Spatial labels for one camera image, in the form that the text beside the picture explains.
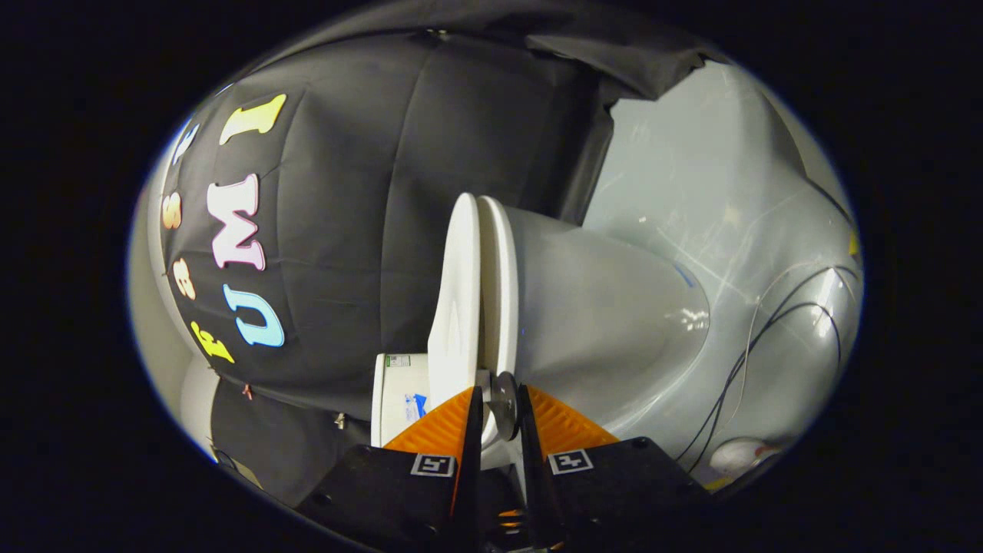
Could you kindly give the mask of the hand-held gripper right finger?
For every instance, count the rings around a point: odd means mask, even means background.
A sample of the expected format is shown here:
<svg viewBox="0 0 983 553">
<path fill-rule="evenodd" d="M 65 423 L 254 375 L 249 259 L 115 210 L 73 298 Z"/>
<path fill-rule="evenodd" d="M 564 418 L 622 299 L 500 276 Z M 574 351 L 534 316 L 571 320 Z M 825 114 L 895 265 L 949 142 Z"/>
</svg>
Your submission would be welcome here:
<svg viewBox="0 0 983 553">
<path fill-rule="evenodd" d="M 534 386 L 517 399 L 537 549 L 671 551 L 710 514 L 710 493 L 652 439 L 618 439 Z"/>
</svg>

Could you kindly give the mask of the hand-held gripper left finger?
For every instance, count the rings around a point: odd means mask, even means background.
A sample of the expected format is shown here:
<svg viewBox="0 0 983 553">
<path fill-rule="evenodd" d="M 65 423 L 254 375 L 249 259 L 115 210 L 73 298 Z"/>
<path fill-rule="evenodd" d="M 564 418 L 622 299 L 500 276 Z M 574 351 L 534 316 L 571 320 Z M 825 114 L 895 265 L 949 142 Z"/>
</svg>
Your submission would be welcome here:
<svg viewBox="0 0 983 553">
<path fill-rule="evenodd" d="M 384 447 L 358 445 L 297 507 L 369 551 L 476 551 L 482 391 L 446 400 Z"/>
</svg>

